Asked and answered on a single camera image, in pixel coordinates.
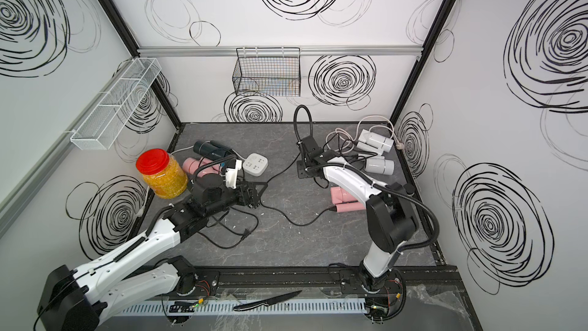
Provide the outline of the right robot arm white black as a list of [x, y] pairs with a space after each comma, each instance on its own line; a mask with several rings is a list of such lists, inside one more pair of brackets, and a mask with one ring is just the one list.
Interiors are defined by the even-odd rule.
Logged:
[[[334, 183], [365, 207], [372, 244], [359, 266], [358, 277], [367, 292], [375, 293], [384, 287], [404, 251], [425, 248], [437, 241], [438, 218], [430, 208], [409, 196], [404, 186], [373, 179], [337, 153], [321, 149], [313, 136], [297, 139], [297, 146], [307, 175]], [[419, 228], [417, 207], [430, 219], [432, 233], [424, 242], [411, 244], [409, 240]]]

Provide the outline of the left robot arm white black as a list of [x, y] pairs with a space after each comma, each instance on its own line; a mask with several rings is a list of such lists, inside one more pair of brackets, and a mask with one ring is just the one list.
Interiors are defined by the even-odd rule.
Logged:
[[95, 330], [131, 306], [174, 291], [182, 278], [196, 276], [182, 256], [141, 274], [136, 270], [199, 233], [215, 214], [234, 206], [257, 208], [266, 187], [242, 178], [229, 185], [214, 173], [197, 177], [189, 196], [162, 208], [145, 231], [125, 244], [73, 270], [65, 265], [53, 270], [36, 323], [46, 330]]

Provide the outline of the dark green hair dryer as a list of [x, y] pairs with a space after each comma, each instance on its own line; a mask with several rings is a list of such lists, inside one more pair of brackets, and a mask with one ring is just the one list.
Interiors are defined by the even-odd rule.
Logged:
[[193, 152], [198, 154], [200, 157], [216, 161], [223, 159], [226, 156], [234, 155], [235, 152], [230, 147], [227, 147], [217, 141], [209, 140], [197, 140], [193, 146]]

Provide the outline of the jar with red lid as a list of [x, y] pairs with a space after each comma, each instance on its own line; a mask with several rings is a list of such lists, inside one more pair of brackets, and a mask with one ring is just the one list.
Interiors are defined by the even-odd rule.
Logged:
[[188, 187], [188, 176], [177, 160], [162, 149], [142, 153], [136, 169], [145, 183], [161, 199], [174, 199]]

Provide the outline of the white square power strip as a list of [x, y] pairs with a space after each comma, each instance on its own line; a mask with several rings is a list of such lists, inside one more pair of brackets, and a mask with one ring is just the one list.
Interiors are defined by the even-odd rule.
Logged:
[[269, 160], [258, 153], [251, 153], [243, 162], [243, 171], [254, 177], [262, 176], [269, 165]]

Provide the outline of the white hair dryer back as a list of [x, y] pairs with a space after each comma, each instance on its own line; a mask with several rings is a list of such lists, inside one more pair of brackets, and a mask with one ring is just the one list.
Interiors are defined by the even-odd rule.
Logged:
[[394, 147], [394, 141], [391, 138], [381, 136], [380, 134], [362, 130], [356, 147], [365, 152], [375, 153], [377, 156], [382, 156], [384, 153], [389, 153]]

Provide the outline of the white hair dryer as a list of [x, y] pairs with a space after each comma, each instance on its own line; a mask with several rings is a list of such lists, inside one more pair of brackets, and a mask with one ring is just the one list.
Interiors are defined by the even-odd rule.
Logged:
[[384, 156], [373, 156], [366, 159], [364, 170], [367, 173], [392, 176], [394, 174], [395, 162], [385, 159]]
[[391, 138], [381, 136], [380, 134], [362, 130], [356, 147], [365, 152], [375, 153], [377, 156], [382, 156], [384, 153], [389, 153], [394, 147], [394, 141]]

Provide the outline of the white hair dryer middle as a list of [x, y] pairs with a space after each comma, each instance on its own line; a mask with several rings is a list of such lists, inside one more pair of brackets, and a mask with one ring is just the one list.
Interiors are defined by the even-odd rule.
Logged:
[[392, 176], [394, 174], [395, 162], [385, 159], [384, 156], [373, 156], [366, 159], [364, 170], [367, 173]]

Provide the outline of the black kitchen knife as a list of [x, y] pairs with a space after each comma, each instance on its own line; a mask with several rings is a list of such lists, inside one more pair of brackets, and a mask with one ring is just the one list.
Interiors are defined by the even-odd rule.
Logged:
[[301, 292], [302, 291], [293, 291], [293, 292], [290, 292], [287, 294], [281, 294], [279, 296], [266, 298], [265, 300], [258, 300], [258, 301], [251, 302], [251, 303], [239, 304], [239, 305], [233, 307], [233, 311], [234, 312], [245, 312], [245, 311], [255, 310], [259, 307], [273, 306], [278, 303], [283, 303], [288, 300], [292, 300], [293, 298], [298, 297], [301, 294]]

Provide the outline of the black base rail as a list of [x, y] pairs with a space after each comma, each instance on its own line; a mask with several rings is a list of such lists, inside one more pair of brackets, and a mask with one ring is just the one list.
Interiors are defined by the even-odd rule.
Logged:
[[335, 291], [345, 295], [393, 294], [408, 287], [424, 285], [437, 295], [444, 291], [465, 291], [455, 266], [400, 266], [386, 277], [368, 285], [357, 267], [197, 267], [197, 286], [191, 296], [218, 296], [229, 289], [306, 289]]

